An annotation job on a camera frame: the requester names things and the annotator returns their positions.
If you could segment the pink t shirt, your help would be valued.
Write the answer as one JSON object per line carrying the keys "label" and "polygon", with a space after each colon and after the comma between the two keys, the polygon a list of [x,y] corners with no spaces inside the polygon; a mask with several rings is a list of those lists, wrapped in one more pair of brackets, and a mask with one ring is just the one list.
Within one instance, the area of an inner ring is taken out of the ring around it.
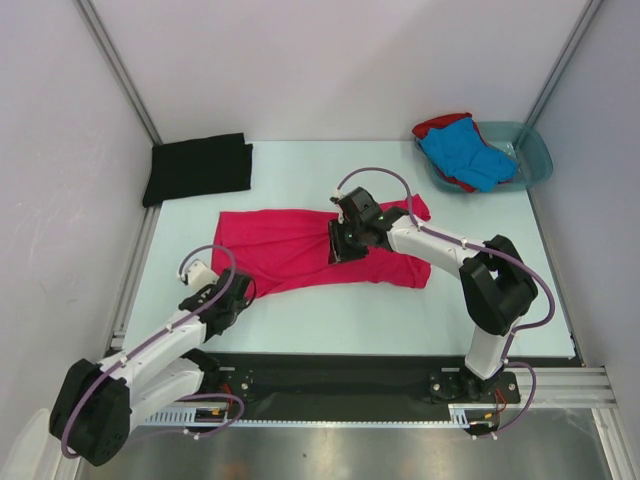
{"label": "pink t shirt", "polygon": [[331,265],[328,222],[335,212],[266,209],[219,214],[213,237],[255,281],[258,298],[307,287],[387,283],[422,289],[431,276],[423,260],[373,248],[366,258]]}

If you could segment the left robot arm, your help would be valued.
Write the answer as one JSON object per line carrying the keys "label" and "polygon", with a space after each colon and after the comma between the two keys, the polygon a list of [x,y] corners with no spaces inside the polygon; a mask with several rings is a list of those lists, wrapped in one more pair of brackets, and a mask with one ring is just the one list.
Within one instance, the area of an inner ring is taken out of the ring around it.
{"label": "left robot arm", "polygon": [[69,368],[49,419],[65,458],[107,463],[139,425],[176,401],[223,403],[213,415],[217,428],[243,416],[244,401],[201,347],[252,305],[256,282],[230,268],[185,278],[193,295],[139,346],[98,362],[80,359]]}

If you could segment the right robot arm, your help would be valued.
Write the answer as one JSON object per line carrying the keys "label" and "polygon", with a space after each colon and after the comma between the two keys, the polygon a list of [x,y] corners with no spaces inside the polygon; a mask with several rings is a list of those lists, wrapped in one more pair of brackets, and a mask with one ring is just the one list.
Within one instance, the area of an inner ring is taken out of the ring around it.
{"label": "right robot arm", "polygon": [[429,227],[413,213],[412,200],[405,208],[383,209],[361,187],[331,202],[338,217],[328,223],[330,264],[360,261],[384,250],[429,263],[460,281],[474,332],[459,373],[461,391],[436,396],[441,401],[486,400],[504,369],[508,336],[538,295],[512,242],[497,235],[473,247],[464,237]]}

